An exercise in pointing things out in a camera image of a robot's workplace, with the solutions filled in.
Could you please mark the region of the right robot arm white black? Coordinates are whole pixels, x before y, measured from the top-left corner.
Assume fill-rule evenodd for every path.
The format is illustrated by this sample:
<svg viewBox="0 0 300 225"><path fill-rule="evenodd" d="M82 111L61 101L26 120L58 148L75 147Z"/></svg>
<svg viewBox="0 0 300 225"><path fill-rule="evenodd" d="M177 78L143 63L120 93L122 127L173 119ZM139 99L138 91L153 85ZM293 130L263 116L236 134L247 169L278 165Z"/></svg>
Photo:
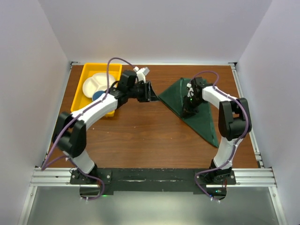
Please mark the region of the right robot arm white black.
<svg viewBox="0 0 300 225"><path fill-rule="evenodd" d="M221 142L208 170L196 175L205 183L220 184L230 176L233 158L239 144L251 131L248 101L232 97L215 84L204 83L201 77L193 78L187 84L187 95L183 97L182 117L189 118L198 113L198 106L211 103L218 110L218 129Z"/></svg>

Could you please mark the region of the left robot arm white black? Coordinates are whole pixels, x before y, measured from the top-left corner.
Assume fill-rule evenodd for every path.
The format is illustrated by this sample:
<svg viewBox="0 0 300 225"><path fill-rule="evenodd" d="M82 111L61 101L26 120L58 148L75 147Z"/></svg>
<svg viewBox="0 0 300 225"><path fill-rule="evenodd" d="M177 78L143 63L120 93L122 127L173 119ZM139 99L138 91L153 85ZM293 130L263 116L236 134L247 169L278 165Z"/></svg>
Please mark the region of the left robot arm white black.
<svg viewBox="0 0 300 225"><path fill-rule="evenodd" d="M53 148L61 150L81 173L81 179L92 184L99 180L98 167L86 151L87 130L111 111L123 106L131 98L138 102L158 101L150 81L147 67L125 70L116 85L112 85L98 99L72 113L58 116L53 133Z"/></svg>

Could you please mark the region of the dark green cloth napkin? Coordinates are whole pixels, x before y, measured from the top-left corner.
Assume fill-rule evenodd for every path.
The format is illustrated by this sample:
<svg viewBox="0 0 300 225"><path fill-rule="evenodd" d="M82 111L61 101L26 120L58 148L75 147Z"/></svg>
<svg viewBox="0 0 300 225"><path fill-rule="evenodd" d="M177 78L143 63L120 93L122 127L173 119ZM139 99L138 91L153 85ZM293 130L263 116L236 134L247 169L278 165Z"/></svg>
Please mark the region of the dark green cloth napkin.
<svg viewBox="0 0 300 225"><path fill-rule="evenodd" d="M189 78L180 78L161 94L160 101L166 105L176 116L192 128L200 137L214 147L219 147L213 117L209 103L202 103L198 106L198 113L188 118L182 118L183 97L187 95L187 84Z"/></svg>

